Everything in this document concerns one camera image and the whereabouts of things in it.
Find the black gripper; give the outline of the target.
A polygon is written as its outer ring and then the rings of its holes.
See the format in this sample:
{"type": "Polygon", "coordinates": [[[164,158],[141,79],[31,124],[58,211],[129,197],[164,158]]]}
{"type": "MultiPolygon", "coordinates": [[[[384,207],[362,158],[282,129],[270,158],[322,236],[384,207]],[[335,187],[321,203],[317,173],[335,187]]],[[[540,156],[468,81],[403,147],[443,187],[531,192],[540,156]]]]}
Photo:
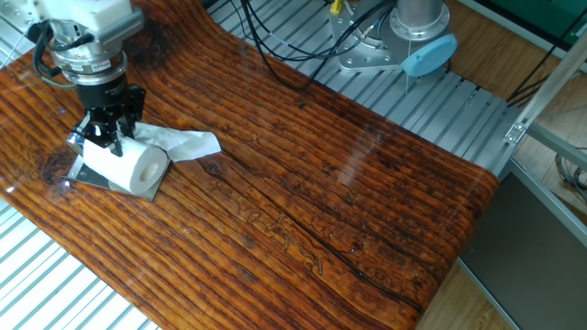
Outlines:
{"type": "Polygon", "coordinates": [[[110,82],[78,85],[76,91],[85,115],[72,132],[122,157],[116,121],[125,137],[134,137],[137,122],[142,119],[146,90],[134,84],[128,86],[127,76],[123,73],[110,82]],[[107,108],[115,105],[121,105],[122,116],[118,120],[107,108]]]}

